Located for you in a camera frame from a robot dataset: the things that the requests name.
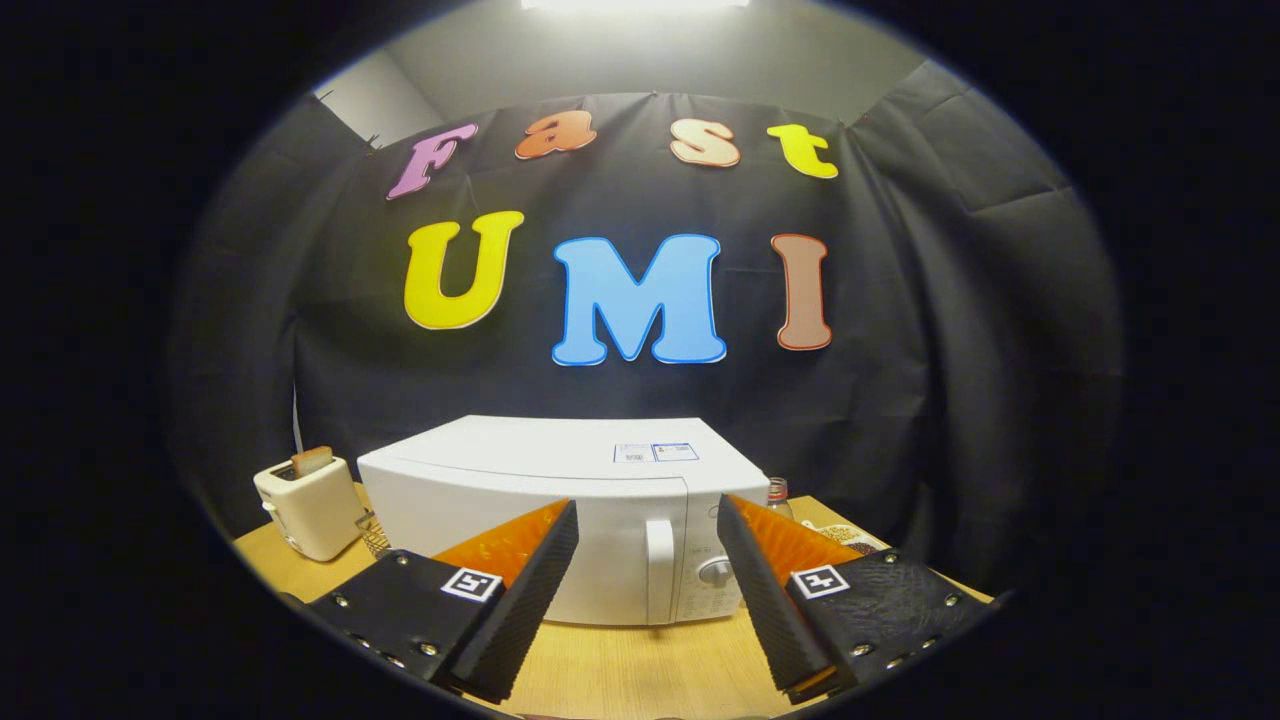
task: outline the purple letter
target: purple letter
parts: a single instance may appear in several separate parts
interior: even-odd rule
[[[471,123],[470,126],[462,126],[449,132],[442,132],[415,145],[413,156],[410,158],[408,167],[404,168],[404,174],[401,176],[401,181],[396,183],[396,187],[387,193],[387,200],[396,200],[401,195],[426,187],[426,183],[431,182],[431,178],[426,176],[426,170],[439,170],[443,168],[449,161],[449,158],[453,156],[453,150],[457,149],[458,141],[470,140],[479,131],[480,126]]]

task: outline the bread slice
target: bread slice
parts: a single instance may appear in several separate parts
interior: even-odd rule
[[[320,447],[312,447],[306,452],[300,452],[291,460],[293,462],[293,477],[301,478],[333,462],[333,448],[326,445],[321,445]]]

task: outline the wire rack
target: wire rack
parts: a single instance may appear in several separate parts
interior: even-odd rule
[[[378,521],[378,516],[370,512],[365,512],[356,520],[356,527],[360,528],[360,537],[365,541],[365,547],[369,552],[374,553],[374,559],[379,559],[392,550],[392,543],[387,539],[387,533],[383,532],[383,524]]]

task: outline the glass jar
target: glass jar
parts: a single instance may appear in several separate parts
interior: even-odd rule
[[[791,503],[787,502],[787,482],[782,478],[769,478],[769,502],[767,507],[787,520],[795,520]]]

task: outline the microwave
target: microwave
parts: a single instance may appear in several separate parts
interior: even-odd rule
[[[716,534],[721,493],[764,505],[768,478],[696,418],[468,415],[357,459],[392,547],[442,552],[556,500],[579,543],[545,619],[664,625],[741,600]]]

